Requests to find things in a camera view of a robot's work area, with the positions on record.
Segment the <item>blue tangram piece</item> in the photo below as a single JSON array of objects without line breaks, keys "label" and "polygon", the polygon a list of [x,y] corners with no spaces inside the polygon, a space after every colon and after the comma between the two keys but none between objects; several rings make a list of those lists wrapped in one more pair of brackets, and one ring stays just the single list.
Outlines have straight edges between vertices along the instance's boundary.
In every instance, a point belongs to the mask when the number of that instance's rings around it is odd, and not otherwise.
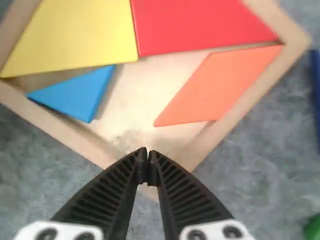
[{"label": "blue tangram piece", "polygon": [[110,65],[85,75],[36,90],[27,97],[60,113],[90,123],[116,66]]}]

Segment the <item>yellow tangram piece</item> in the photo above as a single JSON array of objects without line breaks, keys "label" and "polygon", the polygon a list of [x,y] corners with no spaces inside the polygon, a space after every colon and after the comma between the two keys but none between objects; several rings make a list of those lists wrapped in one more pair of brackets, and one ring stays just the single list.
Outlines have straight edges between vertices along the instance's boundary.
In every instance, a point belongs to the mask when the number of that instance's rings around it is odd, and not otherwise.
[{"label": "yellow tangram piece", "polygon": [[0,77],[137,59],[130,0],[43,0]]}]

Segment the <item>wooden frame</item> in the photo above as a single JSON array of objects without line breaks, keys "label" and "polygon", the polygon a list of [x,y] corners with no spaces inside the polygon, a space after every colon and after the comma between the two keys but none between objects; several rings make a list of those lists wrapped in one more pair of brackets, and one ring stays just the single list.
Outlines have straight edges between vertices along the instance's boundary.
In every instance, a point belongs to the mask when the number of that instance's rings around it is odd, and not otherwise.
[{"label": "wooden frame", "polygon": [[[0,25],[0,67],[5,64],[40,2],[41,0],[15,0],[11,5]],[[284,48],[280,56],[222,119],[216,122],[203,123],[201,128],[196,128],[197,132],[194,132],[195,137],[191,142],[187,143],[179,152],[169,156],[174,157],[175,161],[190,172],[219,144],[262,96],[278,82],[311,43],[308,34],[298,27],[274,1],[244,0],[244,3],[279,35]],[[212,49],[212,51],[236,48],[225,47]],[[23,78],[1,79],[0,103],[103,169],[124,155],[124,152],[106,144],[101,137],[84,128],[83,125],[29,101],[22,91],[25,83]],[[142,186],[140,190],[152,199],[158,199],[155,189]]]}]

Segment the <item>triangle piece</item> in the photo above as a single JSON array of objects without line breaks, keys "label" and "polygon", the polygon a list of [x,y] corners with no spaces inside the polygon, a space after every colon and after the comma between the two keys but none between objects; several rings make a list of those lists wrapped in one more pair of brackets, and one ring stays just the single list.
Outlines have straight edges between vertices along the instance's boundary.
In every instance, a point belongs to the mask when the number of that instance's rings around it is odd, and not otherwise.
[{"label": "triangle piece", "polygon": [[0,77],[137,59],[130,0],[43,0]]},{"label": "triangle piece", "polygon": [[58,112],[90,123],[115,70],[115,65],[36,90],[27,97]]},{"label": "triangle piece", "polygon": [[210,54],[154,122],[155,127],[220,119],[283,46]]},{"label": "triangle piece", "polygon": [[140,57],[276,41],[241,0],[131,0]]}]

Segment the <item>orange tangram piece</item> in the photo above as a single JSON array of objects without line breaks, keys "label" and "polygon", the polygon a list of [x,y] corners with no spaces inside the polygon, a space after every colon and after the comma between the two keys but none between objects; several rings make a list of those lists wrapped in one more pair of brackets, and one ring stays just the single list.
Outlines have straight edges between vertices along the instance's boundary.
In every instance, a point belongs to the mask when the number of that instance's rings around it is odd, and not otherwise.
[{"label": "orange tangram piece", "polygon": [[283,46],[211,53],[154,122],[155,127],[220,119]]}]

